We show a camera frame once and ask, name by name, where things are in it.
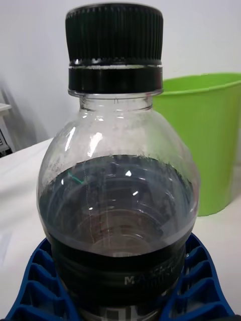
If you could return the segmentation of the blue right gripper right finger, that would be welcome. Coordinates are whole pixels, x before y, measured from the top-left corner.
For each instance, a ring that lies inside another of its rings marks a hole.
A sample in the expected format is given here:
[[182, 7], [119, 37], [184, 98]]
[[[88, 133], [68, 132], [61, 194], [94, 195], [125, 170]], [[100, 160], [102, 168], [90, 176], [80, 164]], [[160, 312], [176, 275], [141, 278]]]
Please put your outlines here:
[[183, 272], [160, 320], [219, 320], [234, 316], [211, 256], [194, 235], [186, 242]]

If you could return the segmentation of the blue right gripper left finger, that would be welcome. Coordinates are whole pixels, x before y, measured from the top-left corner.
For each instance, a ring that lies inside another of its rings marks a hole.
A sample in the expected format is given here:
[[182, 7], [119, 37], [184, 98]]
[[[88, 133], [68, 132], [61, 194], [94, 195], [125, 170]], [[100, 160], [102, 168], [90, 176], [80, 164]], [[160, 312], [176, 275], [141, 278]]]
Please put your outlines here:
[[5, 320], [81, 320], [60, 284], [47, 239], [30, 257], [19, 293]]

